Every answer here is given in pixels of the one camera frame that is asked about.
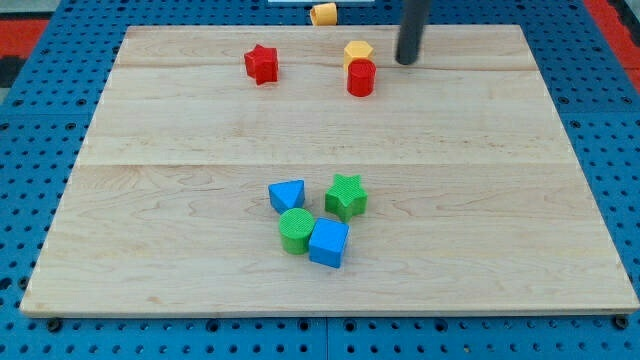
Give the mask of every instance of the blue triangular prism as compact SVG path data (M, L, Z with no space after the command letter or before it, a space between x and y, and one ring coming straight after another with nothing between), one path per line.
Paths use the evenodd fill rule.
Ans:
M304 180L293 180L269 185L271 206L279 214L304 205Z

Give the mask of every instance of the hexagonal prism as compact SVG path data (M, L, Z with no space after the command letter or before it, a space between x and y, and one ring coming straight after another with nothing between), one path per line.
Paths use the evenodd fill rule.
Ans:
M344 48L344 71L349 70L349 65L355 59L367 59L373 61L373 47L362 40L350 41Z

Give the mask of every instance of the toy block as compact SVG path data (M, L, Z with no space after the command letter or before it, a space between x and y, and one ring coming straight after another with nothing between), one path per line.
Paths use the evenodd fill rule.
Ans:
M315 221L305 209L293 208L280 215L280 239L284 251L301 255L309 251L309 237Z
M339 268L348 237L349 225L319 218L309 240L309 260Z
M315 5L309 11L313 26L330 26L338 23L336 3Z
M356 59L349 65L347 91L353 96L365 97L373 92L376 65L367 59Z
M289 209L302 207L304 205L304 180L269 185L269 200L278 214Z
M256 79L257 85L278 81L278 51L276 48L256 45L253 50L244 54L244 65L247 69L247 75Z
M366 41L350 41L344 48L344 71L349 71L349 65L355 59L373 61L373 47Z
M360 175L334 175L333 186L325 193L325 211L346 223L353 216L364 214L366 208L367 192L360 186Z

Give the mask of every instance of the wood grain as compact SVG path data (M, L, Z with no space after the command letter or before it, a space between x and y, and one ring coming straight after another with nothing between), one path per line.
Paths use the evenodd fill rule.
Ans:
M626 313L640 304L517 26L132 27L22 310L48 317ZM369 41L373 96L344 90ZM242 54L279 51L256 87ZM335 270L284 253L267 185L324 213L362 174Z

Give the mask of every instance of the star-shaped block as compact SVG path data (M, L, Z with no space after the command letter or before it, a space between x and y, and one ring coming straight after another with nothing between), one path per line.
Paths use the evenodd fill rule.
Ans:
M360 175L335 174L333 186L325 193L325 211L336 214L345 223L355 215L364 214L367 192L360 186L360 181Z
M256 84L278 81L278 50L260 44L244 54L247 75L256 79Z

